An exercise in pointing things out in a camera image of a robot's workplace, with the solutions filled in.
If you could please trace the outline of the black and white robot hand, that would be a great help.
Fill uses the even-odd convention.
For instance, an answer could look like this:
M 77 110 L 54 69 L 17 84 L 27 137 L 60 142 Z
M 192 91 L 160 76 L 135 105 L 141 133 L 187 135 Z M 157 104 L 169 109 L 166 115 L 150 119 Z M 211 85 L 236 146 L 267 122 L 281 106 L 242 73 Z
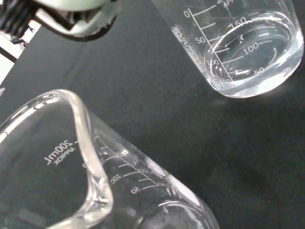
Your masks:
M 0 30 L 20 38 L 31 21 L 69 40 L 104 36 L 121 11 L 118 0 L 2 0 Z

